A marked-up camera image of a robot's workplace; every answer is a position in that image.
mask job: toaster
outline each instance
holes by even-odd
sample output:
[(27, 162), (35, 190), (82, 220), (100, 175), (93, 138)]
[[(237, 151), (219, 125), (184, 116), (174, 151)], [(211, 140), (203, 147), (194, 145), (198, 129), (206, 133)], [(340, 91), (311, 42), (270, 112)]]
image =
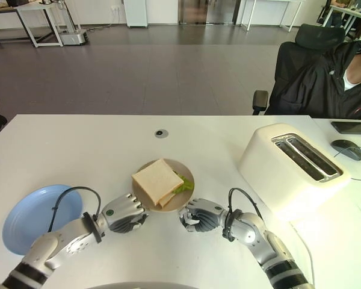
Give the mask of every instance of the toaster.
[(285, 123), (257, 129), (238, 169), (280, 219), (315, 211), (350, 181), (350, 174), (302, 132)]

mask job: robotic arm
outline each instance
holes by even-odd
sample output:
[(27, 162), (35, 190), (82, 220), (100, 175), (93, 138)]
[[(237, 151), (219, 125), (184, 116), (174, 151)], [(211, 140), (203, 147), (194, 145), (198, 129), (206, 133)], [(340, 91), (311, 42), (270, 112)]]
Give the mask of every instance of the robotic arm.
[[(143, 225), (148, 212), (133, 194), (125, 194), (104, 207), (95, 220), (88, 213), (55, 232), (39, 237), (20, 264), (0, 284), (0, 289), (39, 289), (66, 259), (100, 243), (107, 229), (127, 233)], [(263, 220), (241, 210), (230, 212), (219, 204), (194, 199), (180, 211), (190, 232), (223, 227), (223, 237), (246, 245), (268, 276), (274, 289), (314, 289), (282, 241), (267, 231)]]
[(39, 237), (0, 284), (0, 289), (39, 289), (66, 259), (100, 243), (107, 229), (127, 233), (139, 228), (147, 216), (147, 210), (133, 194), (125, 194), (107, 204), (97, 220), (86, 212), (83, 218)]
[(207, 232), (218, 226), (223, 237), (246, 245), (274, 289), (314, 289), (296, 265), (282, 241), (267, 231), (264, 221), (253, 213), (230, 213), (206, 199), (192, 200), (180, 213), (180, 221), (189, 232)]

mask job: gray floor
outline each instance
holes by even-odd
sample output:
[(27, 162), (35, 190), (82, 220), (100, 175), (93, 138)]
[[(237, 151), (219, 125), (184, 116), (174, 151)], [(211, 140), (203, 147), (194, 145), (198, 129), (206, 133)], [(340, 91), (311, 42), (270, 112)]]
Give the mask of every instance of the gray floor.
[[(19, 35), (4, 31), (0, 37)], [(230, 26), (115, 26), (85, 46), (0, 47), (0, 113), (251, 114), (295, 32)]]

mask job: computer mouse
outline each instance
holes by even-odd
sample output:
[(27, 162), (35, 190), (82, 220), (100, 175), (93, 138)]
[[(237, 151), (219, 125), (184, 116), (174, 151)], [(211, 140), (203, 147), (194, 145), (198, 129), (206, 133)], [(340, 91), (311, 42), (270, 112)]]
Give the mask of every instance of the computer mouse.
[(343, 155), (350, 157), (353, 160), (361, 160), (361, 150), (359, 146), (349, 140), (335, 140), (330, 144), (333, 149), (339, 151)]

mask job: smartphone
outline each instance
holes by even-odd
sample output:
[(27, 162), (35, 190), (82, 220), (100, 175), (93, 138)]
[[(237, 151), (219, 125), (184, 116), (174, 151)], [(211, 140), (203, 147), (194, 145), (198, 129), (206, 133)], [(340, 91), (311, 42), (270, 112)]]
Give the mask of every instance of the smartphone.
[(340, 134), (361, 134), (361, 122), (331, 122)]

